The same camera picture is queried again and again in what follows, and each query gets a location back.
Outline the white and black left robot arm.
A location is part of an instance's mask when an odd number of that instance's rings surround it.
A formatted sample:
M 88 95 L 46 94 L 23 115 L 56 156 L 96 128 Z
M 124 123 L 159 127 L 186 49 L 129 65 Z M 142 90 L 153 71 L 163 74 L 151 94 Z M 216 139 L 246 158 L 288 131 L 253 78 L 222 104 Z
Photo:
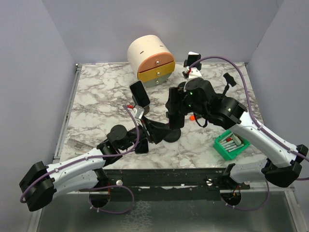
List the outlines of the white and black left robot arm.
M 120 151 L 125 155 L 131 151 L 147 153 L 148 143 L 173 143 L 180 135 L 180 129 L 171 130 L 167 124 L 148 119 L 131 130 L 115 125 L 106 140 L 83 155 L 55 164 L 44 165 L 41 161 L 33 164 L 19 183 L 20 202 L 33 212 L 62 194 L 83 189 L 103 190 L 111 183 L 103 167 L 118 161 L 122 157 Z

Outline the black round-base phone stand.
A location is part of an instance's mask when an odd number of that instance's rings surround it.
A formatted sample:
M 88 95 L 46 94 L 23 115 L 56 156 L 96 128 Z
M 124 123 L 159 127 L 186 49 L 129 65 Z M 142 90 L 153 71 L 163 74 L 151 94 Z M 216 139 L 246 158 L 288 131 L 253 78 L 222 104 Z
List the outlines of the black round-base phone stand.
M 227 91 L 229 90 L 230 87 L 234 87 L 237 83 L 234 79 L 233 76 L 231 76 L 229 73 L 225 73 L 223 75 L 224 79 L 226 80 L 226 86 L 224 88 L 224 91 L 223 91 L 223 95 L 225 95 L 227 93 Z

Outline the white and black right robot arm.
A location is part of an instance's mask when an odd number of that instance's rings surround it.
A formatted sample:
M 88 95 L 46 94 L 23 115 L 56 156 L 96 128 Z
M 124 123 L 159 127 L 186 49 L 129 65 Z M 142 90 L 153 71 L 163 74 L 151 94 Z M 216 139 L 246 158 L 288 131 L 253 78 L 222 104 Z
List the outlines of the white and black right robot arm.
M 166 108 L 172 130 L 182 128 L 185 116 L 194 113 L 208 123 L 239 135 L 266 155 L 263 161 L 229 165 L 222 176 L 225 188 L 233 189 L 245 181 L 264 179 L 286 188 L 299 178 L 300 163 L 306 158 L 308 148 L 285 142 L 267 127 L 255 123 L 243 104 L 216 93 L 209 81 L 198 77 L 183 87 L 171 87 Z

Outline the purple-edged black phone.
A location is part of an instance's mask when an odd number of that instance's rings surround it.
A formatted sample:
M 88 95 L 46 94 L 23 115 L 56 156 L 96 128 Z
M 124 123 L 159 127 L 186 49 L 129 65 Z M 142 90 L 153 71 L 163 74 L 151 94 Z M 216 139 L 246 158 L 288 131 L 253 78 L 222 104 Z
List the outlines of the purple-edged black phone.
M 169 115 L 169 128 L 171 130 L 181 129 L 184 127 L 185 115 L 183 114 L 172 114 Z

